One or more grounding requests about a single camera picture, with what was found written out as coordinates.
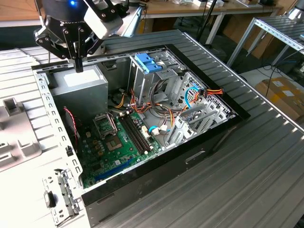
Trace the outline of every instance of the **ram slot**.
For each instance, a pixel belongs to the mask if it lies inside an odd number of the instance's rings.
[[[133,142],[133,144],[141,155],[143,155],[145,151],[151,150],[148,143],[143,138],[142,134],[134,125],[131,117],[127,116],[121,118],[120,123],[122,124],[123,128],[125,129],[131,141]]]

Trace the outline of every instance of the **metal rack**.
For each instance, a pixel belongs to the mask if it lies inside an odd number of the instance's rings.
[[[231,55],[227,63],[228,67],[232,66],[255,25],[259,26],[262,30],[258,34],[255,41],[252,43],[251,47],[248,50],[248,53],[251,53],[255,49],[255,47],[259,44],[261,38],[263,38],[266,33],[269,33],[278,38],[280,41],[286,43],[285,48],[274,60],[273,65],[279,61],[279,59],[283,56],[289,47],[297,51],[304,48],[304,41],[299,38],[299,36],[304,33],[304,21],[296,23],[286,16],[253,18],[243,37],[238,43],[236,49]]]
[[[251,117],[213,156],[99,227],[294,226],[304,208],[304,130],[300,126],[188,34],[173,30],[111,38],[105,44],[109,53],[174,44]],[[41,47],[24,51],[42,64],[48,62],[48,53]],[[58,60],[51,55],[52,62]],[[1,198],[0,223],[53,228],[43,198],[42,177],[64,167],[65,160],[30,69],[32,61],[18,50],[0,52],[0,100],[13,96],[23,102],[43,150],[41,156],[0,173],[1,183],[6,183],[0,189],[0,195],[5,196]],[[90,226],[87,216],[81,214],[64,227]]]

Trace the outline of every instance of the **blue drive bay latch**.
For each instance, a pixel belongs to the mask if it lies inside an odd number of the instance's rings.
[[[148,56],[148,54],[137,54],[135,55],[135,60],[142,66],[142,68],[147,72],[155,72],[162,70],[162,67],[154,62],[154,59]]]

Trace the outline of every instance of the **green circuit board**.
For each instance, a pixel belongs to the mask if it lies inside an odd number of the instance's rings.
[[[135,112],[130,114],[139,130],[144,124]],[[146,160],[162,151],[159,143],[151,136],[146,140],[151,148],[148,153],[140,153],[118,117],[113,118],[117,134],[108,134],[100,137],[100,131],[111,130],[112,126],[107,119],[83,124],[78,130],[81,140],[77,144],[77,156],[83,168],[81,175],[84,188],[88,188],[97,181],[104,180],[125,168]]]

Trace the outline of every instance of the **motherboard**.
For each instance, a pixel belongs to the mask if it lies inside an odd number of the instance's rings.
[[[112,176],[162,151],[135,112],[123,116],[110,114],[82,123],[78,129],[77,156],[82,164],[84,188]]]

